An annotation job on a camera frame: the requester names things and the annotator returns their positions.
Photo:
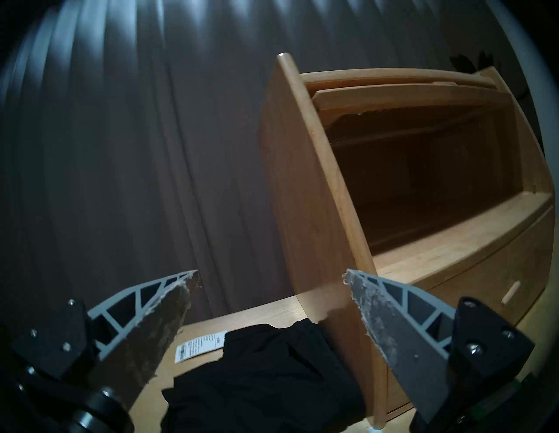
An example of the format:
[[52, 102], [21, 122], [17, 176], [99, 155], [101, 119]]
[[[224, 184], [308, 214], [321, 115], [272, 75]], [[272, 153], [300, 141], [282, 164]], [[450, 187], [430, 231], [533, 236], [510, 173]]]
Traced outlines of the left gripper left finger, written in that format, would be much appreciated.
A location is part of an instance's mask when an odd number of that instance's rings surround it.
[[108, 386], [129, 409], [155, 375], [198, 288], [201, 275], [189, 270], [125, 288], [89, 310], [69, 299], [11, 349], [47, 379]]

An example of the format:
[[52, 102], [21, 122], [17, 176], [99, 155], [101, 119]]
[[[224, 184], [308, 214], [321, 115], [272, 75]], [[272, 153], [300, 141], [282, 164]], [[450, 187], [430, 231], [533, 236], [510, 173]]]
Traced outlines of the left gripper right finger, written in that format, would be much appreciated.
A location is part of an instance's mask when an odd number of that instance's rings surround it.
[[404, 283], [347, 269], [367, 333], [416, 412], [412, 423], [479, 423], [516, 394], [535, 344], [479, 299], [457, 308]]

